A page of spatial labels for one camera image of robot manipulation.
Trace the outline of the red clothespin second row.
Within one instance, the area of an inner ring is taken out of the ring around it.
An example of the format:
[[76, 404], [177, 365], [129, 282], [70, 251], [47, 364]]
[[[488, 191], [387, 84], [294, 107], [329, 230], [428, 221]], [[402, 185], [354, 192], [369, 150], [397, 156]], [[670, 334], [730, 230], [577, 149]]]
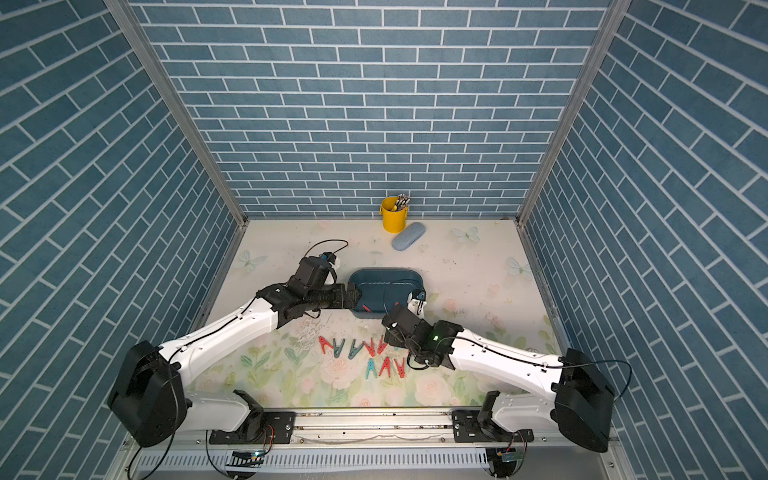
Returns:
[[391, 377], [391, 359], [389, 357], [385, 357], [381, 369], [378, 373], [379, 378], [390, 378]]
[[393, 363], [394, 363], [394, 366], [396, 368], [398, 376], [401, 379], [404, 379], [405, 376], [406, 376], [406, 360], [405, 359], [402, 359], [402, 360], [394, 359]]

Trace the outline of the teal clothespin second row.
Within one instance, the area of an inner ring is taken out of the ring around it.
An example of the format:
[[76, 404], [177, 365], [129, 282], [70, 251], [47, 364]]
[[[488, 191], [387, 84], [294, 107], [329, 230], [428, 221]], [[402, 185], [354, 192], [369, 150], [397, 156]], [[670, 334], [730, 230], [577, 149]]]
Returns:
[[369, 358], [367, 361], [365, 378], [370, 379], [370, 378], [377, 378], [377, 377], [378, 377], [378, 370], [374, 363], [374, 359]]

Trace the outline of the grey-teal clothespin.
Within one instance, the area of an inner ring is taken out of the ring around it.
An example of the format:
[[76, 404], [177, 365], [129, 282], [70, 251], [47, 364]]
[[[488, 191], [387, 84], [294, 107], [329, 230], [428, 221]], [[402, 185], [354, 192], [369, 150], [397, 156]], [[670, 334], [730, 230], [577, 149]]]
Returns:
[[332, 340], [332, 349], [333, 349], [333, 355], [335, 358], [340, 358], [341, 354], [343, 353], [344, 346], [346, 343], [346, 339], [342, 338], [340, 341], [338, 341], [336, 338]]
[[349, 353], [348, 353], [348, 359], [354, 360], [357, 355], [360, 354], [360, 352], [366, 347], [366, 343], [364, 341], [361, 341], [360, 343], [357, 343], [357, 340], [354, 339], [350, 345]]

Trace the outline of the teal plastic storage box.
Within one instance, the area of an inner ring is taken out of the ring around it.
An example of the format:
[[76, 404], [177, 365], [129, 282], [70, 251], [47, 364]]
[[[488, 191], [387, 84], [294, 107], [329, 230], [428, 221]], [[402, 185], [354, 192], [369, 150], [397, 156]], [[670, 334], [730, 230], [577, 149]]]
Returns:
[[[408, 306], [412, 290], [426, 292], [422, 276], [405, 268], [362, 268], [353, 272], [349, 281], [361, 293], [352, 309], [353, 315], [361, 319], [381, 320], [395, 305]], [[363, 311], [362, 305], [366, 305], [370, 312]]]

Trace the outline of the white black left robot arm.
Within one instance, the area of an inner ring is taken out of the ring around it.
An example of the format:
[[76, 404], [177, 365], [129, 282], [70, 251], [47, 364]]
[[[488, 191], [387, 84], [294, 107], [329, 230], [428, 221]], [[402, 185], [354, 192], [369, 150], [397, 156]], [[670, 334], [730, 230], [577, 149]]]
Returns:
[[219, 444], [255, 443], [268, 431], [262, 406], [247, 392], [188, 394], [186, 388], [234, 350], [308, 312], [351, 310], [359, 288], [340, 283], [335, 254], [306, 256], [290, 279], [268, 285], [245, 305], [190, 334], [130, 348], [107, 398], [112, 413], [142, 448], [178, 432], [210, 431]]

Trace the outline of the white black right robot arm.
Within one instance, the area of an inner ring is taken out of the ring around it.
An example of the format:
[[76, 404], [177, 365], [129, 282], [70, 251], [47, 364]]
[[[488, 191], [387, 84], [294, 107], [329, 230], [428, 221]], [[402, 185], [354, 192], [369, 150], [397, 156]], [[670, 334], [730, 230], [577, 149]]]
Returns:
[[408, 350], [427, 368], [444, 367], [491, 377], [537, 396], [548, 421], [572, 443], [587, 450], [608, 450], [615, 388], [598, 363], [579, 350], [538, 354], [483, 338], [440, 320], [430, 324], [397, 305], [382, 319], [385, 341]]

